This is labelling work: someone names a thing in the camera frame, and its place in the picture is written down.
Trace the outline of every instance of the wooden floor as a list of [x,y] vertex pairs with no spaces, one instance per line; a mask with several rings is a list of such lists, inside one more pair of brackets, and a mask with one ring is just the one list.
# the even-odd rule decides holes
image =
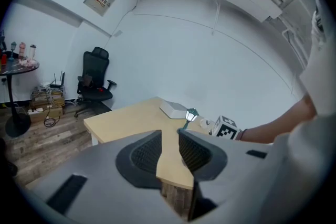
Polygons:
[[95,113],[88,109],[75,118],[73,115],[79,108],[68,105],[54,127],[47,128],[43,122],[33,123],[28,132],[17,138],[9,137],[5,132],[6,121],[11,116],[10,109],[0,110],[0,137],[7,145],[7,159],[18,167],[15,180],[19,185],[29,188],[34,181],[92,146],[91,135],[84,127],[83,119]]

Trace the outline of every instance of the black office chair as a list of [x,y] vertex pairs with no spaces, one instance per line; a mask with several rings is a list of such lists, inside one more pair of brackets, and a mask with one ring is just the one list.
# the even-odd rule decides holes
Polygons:
[[112,80],[109,82],[108,88],[104,88],[104,77],[107,66],[109,65],[109,53],[99,47],[95,47],[92,52],[84,52],[83,56],[83,74],[78,77],[77,93],[83,96],[87,105],[76,111],[78,113],[89,108],[94,102],[109,100],[113,97],[110,92],[112,85],[117,85]]

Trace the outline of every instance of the person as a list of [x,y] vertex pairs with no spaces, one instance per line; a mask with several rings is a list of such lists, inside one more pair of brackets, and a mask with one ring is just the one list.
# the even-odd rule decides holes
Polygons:
[[[334,21],[332,15],[328,15],[326,11],[327,5],[322,2],[323,0],[316,0],[317,9],[312,17],[311,53],[307,67],[300,76],[307,93],[282,116],[270,123],[245,129],[239,133],[237,140],[272,143],[278,135],[291,132],[300,123],[312,120],[317,114],[335,112],[336,98],[333,90],[336,90],[336,80],[331,74],[335,68],[335,59],[332,58],[334,48],[331,48],[335,40],[331,30]],[[320,9],[324,9],[324,18],[319,13]],[[328,25],[328,33],[324,32],[324,23]]]

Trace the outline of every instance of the white shirt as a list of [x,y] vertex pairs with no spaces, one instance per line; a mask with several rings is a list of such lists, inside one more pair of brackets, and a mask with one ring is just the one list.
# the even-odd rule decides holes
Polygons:
[[312,48],[308,65],[300,76],[318,115],[336,112],[336,36],[335,21],[324,0],[316,0],[323,33],[312,20]]

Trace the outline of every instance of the sleeve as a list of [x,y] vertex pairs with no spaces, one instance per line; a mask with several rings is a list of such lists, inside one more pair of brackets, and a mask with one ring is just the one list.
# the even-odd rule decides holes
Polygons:
[[325,44],[320,51],[316,45],[300,79],[310,95],[317,114],[330,115],[336,112],[336,24],[323,0],[317,0],[317,7],[321,13]]

